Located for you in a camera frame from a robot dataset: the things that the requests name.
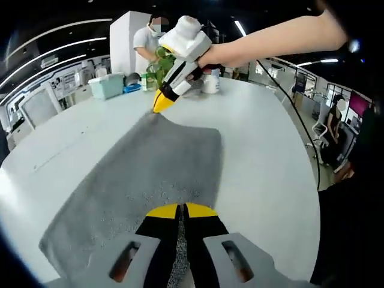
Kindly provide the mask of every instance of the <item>plastic storage box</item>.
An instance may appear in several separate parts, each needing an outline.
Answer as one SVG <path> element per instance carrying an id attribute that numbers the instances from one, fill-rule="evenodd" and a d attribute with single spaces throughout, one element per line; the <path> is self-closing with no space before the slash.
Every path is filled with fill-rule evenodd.
<path id="1" fill-rule="evenodd" d="M 107 100 L 122 94 L 124 74 L 108 74 L 88 81 L 96 99 Z"/>

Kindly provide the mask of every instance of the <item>ceiling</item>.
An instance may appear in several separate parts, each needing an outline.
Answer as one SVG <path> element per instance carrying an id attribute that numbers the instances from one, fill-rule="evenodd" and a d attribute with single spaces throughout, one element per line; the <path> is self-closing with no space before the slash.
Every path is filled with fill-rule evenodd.
<path id="1" fill-rule="evenodd" d="M 35 0 L 33 8 L 20 9 L 20 3 L 10 4 L 7 14 L 12 15 L 0 21 L 0 83 L 15 69 L 29 60 L 57 47 L 77 41 L 92 38 L 108 37 L 108 22 L 95 22 L 67 27 L 49 33 L 36 41 L 31 42 L 23 49 L 13 54 L 14 49 L 35 36 L 62 25 L 92 19 L 117 19 L 129 10 L 146 12 L 149 14 L 165 14 L 170 24 L 174 25 L 181 15 L 191 15 L 202 23 L 208 19 L 226 35 L 225 41 L 232 41 L 241 35 L 234 25 L 239 20 L 246 33 L 251 33 L 271 25 L 287 21 L 303 15 L 319 15 L 314 1 L 305 0 L 260 0 L 260 1 L 234 1 L 234 0 L 67 0 L 39 1 Z M 109 54 L 109 41 L 93 41 L 61 49 L 54 53 L 59 62 L 72 57 L 87 54 L 87 58 Z M 338 63 L 313 64 L 305 66 L 313 73 L 329 81 L 351 87 L 364 93 L 364 84 L 359 75 L 361 54 L 351 54 L 347 47 L 337 52 L 308 53 L 302 55 L 282 56 L 282 58 L 300 64 L 303 62 L 318 61 L 325 58 L 338 58 Z M 4 86 L 0 87 L 0 95 L 6 95 L 20 82 L 41 71 L 40 61 L 35 61 L 15 74 Z"/>

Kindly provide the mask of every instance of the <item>pink screen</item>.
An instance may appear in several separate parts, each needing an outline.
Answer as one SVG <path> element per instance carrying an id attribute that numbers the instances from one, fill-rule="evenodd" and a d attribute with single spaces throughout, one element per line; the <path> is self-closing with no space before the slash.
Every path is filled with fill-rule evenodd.
<path id="1" fill-rule="evenodd" d="M 362 116 L 368 106 L 369 102 L 363 99 L 355 91 L 350 93 L 349 108 L 353 109 L 359 116 Z"/>

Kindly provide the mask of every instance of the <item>white table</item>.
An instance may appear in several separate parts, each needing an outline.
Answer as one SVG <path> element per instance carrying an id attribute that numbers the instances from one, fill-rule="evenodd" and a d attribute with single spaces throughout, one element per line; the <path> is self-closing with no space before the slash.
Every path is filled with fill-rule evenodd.
<path id="1" fill-rule="evenodd" d="M 216 210 L 292 279 L 309 280 L 320 239 L 316 183 L 301 138 L 273 92 L 221 79 L 221 92 L 182 98 L 163 114 L 217 128 L 224 163 Z M 0 218 L 16 251 L 43 282 L 58 277 L 38 243 L 65 200 L 103 155 L 152 106 L 141 91 L 88 99 L 30 134 L 0 169 Z"/>

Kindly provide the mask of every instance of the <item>white shirt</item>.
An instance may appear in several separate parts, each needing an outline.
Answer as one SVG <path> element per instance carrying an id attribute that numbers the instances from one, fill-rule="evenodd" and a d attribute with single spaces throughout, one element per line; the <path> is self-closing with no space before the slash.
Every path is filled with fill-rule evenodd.
<path id="1" fill-rule="evenodd" d="M 146 27 L 137 30 L 133 37 L 133 48 L 144 47 L 148 51 L 155 53 L 156 48 L 158 47 L 158 40 L 160 36 L 150 29 L 147 25 Z M 140 75 L 146 72 L 149 61 L 142 57 L 136 51 L 136 68 L 135 72 Z"/>

